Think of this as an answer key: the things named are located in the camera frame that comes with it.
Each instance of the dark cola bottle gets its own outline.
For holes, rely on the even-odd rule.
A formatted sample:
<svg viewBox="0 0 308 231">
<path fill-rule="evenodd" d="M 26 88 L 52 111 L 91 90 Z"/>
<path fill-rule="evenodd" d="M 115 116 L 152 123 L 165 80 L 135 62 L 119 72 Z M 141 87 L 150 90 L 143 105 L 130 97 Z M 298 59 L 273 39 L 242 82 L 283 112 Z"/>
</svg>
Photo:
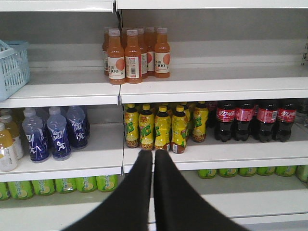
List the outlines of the dark cola bottle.
<svg viewBox="0 0 308 231">
<path fill-rule="evenodd" d="M 295 115 L 296 103 L 294 99 L 279 100 L 277 120 L 273 127 L 273 140 L 286 142 L 290 138 Z"/>
<path fill-rule="evenodd" d="M 219 101 L 216 111 L 215 139 L 226 142 L 231 139 L 231 126 L 235 116 L 234 101 Z"/>
</svg>

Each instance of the blue bottle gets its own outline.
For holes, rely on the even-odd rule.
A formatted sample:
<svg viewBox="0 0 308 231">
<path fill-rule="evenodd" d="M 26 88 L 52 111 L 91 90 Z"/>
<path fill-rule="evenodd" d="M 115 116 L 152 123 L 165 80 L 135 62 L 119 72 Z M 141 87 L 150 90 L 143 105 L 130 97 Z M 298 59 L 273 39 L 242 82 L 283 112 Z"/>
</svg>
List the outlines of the blue bottle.
<svg viewBox="0 0 308 231">
<path fill-rule="evenodd" d="M 34 108 L 26 108 L 24 115 L 23 129 L 29 142 L 30 158 L 35 163 L 43 162 L 49 157 L 43 134 L 43 122 L 36 116 Z"/>
<path fill-rule="evenodd" d="M 52 137 L 53 151 L 52 156 L 55 160 L 66 160 L 70 157 L 71 147 L 68 142 L 66 131 L 66 119 L 61 115 L 59 107 L 49 108 L 50 117 L 47 126 Z"/>
</svg>

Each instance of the bottle cap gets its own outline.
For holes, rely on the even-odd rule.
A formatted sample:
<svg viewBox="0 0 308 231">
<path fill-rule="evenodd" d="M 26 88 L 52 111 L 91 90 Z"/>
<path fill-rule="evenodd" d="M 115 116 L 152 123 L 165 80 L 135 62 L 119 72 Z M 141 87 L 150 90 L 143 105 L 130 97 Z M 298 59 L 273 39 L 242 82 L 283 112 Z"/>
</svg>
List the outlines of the bottle cap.
<svg viewBox="0 0 308 231">
<path fill-rule="evenodd" d="M 61 109 L 60 107 L 50 107 L 49 108 L 49 114 L 54 116 L 54 115 L 58 115 L 61 113 Z"/>
<path fill-rule="evenodd" d="M 167 111 L 167 107 L 161 105 L 161 106 L 159 106 L 159 111 L 160 111 L 160 112 L 166 112 L 166 111 Z"/>
<path fill-rule="evenodd" d="M 149 111 L 150 110 L 150 105 L 149 104 L 144 104 L 144 105 L 142 105 L 142 109 L 144 110 L 144 111 Z"/>
<path fill-rule="evenodd" d="M 183 105 L 178 105 L 177 106 L 177 112 L 183 112 L 184 111 L 184 106 Z"/>
<path fill-rule="evenodd" d="M 158 34 L 166 35 L 168 32 L 168 29 L 167 28 L 157 28 L 157 32 Z"/>
<path fill-rule="evenodd" d="M 0 122 L 1 123 L 10 123 L 12 121 L 12 116 L 11 115 L 3 115 L 0 117 Z"/>
<path fill-rule="evenodd" d="M 133 30 L 127 30 L 127 36 L 137 36 L 138 35 L 138 31 L 136 29 Z"/>
</svg>

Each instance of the plastic bottle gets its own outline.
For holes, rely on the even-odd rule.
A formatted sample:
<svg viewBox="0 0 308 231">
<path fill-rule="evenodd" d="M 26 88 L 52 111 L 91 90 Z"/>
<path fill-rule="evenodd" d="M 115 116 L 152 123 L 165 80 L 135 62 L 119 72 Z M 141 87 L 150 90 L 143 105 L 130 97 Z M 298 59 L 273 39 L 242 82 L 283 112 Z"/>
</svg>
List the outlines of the plastic bottle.
<svg viewBox="0 0 308 231">
<path fill-rule="evenodd" d="M 154 115 L 150 105 L 144 104 L 139 114 L 140 143 L 144 150 L 152 150 L 154 146 Z"/>
<path fill-rule="evenodd" d="M 14 151 L 17 159 L 21 159 L 24 156 L 24 150 L 21 146 L 20 134 L 18 126 L 12 121 L 10 115 L 3 115 L 0 117 L 0 122 L 5 125 L 5 128 L 9 131 L 12 136 L 12 141 L 14 144 Z"/>
<path fill-rule="evenodd" d="M 127 47 L 125 48 L 126 82 L 141 83 L 141 50 L 138 45 L 138 31 L 127 31 Z"/>
<path fill-rule="evenodd" d="M 157 43 L 155 45 L 155 77 L 170 77 L 170 46 L 167 41 L 167 28 L 157 29 Z"/>
<path fill-rule="evenodd" d="M 291 128 L 296 116 L 296 104 L 293 99 L 279 100 L 277 120 L 273 126 L 273 140 L 286 142 L 291 136 Z"/>
<path fill-rule="evenodd" d="M 147 61 L 148 61 L 148 76 L 155 75 L 155 29 L 154 27 L 147 27 L 145 29 L 145 43 L 147 46 Z"/>
<path fill-rule="evenodd" d="M 70 106 L 67 114 L 68 140 L 72 148 L 82 149 L 88 144 L 86 137 L 85 114 L 79 106 Z"/>
<path fill-rule="evenodd" d="M 29 142 L 30 158 L 35 163 L 43 162 L 49 157 L 43 134 L 43 122 L 36 116 L 34 108 L 26 108 L 24 115 L 23 129 Z"/>
<path fill-rule="evenodd" d="M 38 196 L 49 196 L 55 192 L 53 180 L 33 180 L 32 185 L 34 194 Z"/>
<path fill-rule="evenodd" d="M 139 146 L 139 113 L 134 103 L 128 104 L 128 109 L 124 113 L 125 122 L 125 142 L 127 147 L 136 148 Z"/>
<path fill-rule="evenodd" d="M 277 117 L 278 102 L 277 100 L 261 100 L 255 127 L 252 127 L 252 133 L 255 139 L 261 142 L 272 139 L 272 128 Z"/>
<path fill-rule="evenodd" d="M 49 114 L 50 117 L 47 120 L 47 126 L 52 135 L 54 146 L 52 156 L 55 160 L 66 160 L 71 154 L 66 130 L 66 118 L 61 115 L 59 107 L 49 108 Z"/>
<path fill-rule="evenodd" d="M 238 100 L 235 105 L 235 118 L 231 128 L 233 137 L 236 141 L 246 141 L 249 136 L 249 124 L 255 114 L 255 105 L 253 100 Z"/>
<path fill-rule="evenodd" d="M 208 117 L 208 108 L 204 101 L 199 101 L 193 111 L 193 132 L 192 140 L 203 142 L 206 137 L 206 121 Z"/>
<path fill-rule="evenodd" d="M 235 117 L 234 101 L 219 101 L 216 112 L 215 139 L 226 142 L 231 139 L 231 125 Z"/>
<path fill-rule="evenodd" d="M 126 82 L 124 50 L 121 46 L 120 31 L 118 29 L 109 30 L 107 53 L 110 83 L 115 85 L 124 84 Z"/>
<path fill-rule="evenodd" d="M 155 117 L 155 149 L 164 149 L 169 151 L 170 149 L 170 129 L 171 129 L 171 118 L 167 113 L 166 106 L 159 106 L 159 112 Z"/>
<path fill-rule="evenodd" d="M 172 140 L 171 149 L 174 153 L 181 154 L 185 151 L 186 143 L 186 130 L 187 130 L 187 117 L 184 113 L 184 107 L 178 105 L 175 114 L 171 120 L 172 125 Z"/>
</svg>

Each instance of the store shelf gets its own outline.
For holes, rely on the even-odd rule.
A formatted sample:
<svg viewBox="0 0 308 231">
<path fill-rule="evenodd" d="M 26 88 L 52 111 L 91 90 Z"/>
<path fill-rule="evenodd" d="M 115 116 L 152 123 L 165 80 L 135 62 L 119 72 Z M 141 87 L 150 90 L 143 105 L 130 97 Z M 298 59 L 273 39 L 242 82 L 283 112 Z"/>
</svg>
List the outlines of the store shelf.
<svg viewBox="0 0 308 231">
<path fill-rule="evenodd" d="M 0 11 L 113 12 L 114 0 L 1 0 Z"/>
<path fill-rule="evenodd" d="M 31 70 L 30 82 L 0 108 L 118 104 L 119 85 L 111 85 L 101 68 Z"/>
<path fill-rule="evenodd" d="M 245 142 L 230 140 L 226 143 L 214 139 L 209 129 L 204 142 L 189 139 L 183 154 L 169 154 L 179 170 L 228 167 L 262 167 L 308 165 L 308 129 L 294 125 L 287 142 L 261 143 L 252 137 Z M 124 173 L 128 173 L 137 159 L 139 148 L 124 147 Z"/>
<path fill-rule="evenodd" d="M 73 151 L 69 159 L 56 161 L 50 157 L 35 164 L 26 154 L 16 169 L 0 172 L 0 182 L 121 174 L 122 159 L 123 124 L 93 124 L 88 146 Z"/>
<path fill-rule="evenodd" d="M 122 103 L 300 98 L 308 96 L 305 66 L 177 68 L 121 87 Z"/>
</svg>

